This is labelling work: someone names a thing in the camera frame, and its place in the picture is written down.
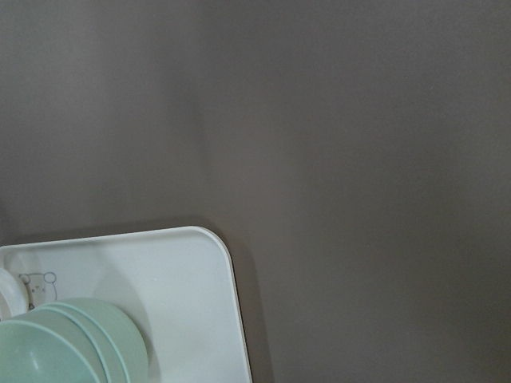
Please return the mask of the green bowl end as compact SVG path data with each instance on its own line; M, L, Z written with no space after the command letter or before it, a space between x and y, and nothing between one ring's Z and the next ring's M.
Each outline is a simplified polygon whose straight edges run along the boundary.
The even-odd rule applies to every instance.
M42 311L60 314L75 324L80 331L89 339L97 353L99 361L105 373L107 382L127 382L127 375L121 364L121 359L114 349L112 343L105 335L104 331L88 318L75 309L66 306L50 305L40 308Z

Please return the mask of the green bowl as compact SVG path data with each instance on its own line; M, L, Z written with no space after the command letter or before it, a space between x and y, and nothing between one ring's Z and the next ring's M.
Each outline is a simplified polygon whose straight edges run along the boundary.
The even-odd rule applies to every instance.
M36 310L1 322L2 382L106 382L85 332L53 311Z
M115 305L95 298L57 301L88 318L109 339L126 372L127 382L149 381L149 357L143 337L133 321Z

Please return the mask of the white spoon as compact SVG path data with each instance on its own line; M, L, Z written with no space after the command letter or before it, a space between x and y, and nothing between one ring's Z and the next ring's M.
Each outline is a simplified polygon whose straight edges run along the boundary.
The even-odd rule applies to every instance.
M0 283L1 320L27 313L29 298L21 279L2 268Z

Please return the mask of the beige serving tray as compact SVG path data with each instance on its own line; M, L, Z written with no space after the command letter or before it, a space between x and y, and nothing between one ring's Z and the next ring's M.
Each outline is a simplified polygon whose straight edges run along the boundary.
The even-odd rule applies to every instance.
M34 305L98 298L142 333L151 382L249 382L231 256L202 227L4 246Z

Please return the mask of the green bowl on tray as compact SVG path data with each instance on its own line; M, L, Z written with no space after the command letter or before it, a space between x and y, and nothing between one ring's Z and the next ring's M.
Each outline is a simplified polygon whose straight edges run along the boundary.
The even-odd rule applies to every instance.
M133 321L115 305L95 298L57 301L88 318L109 339L126 372L127 382L149 381L149 357L143 337Z

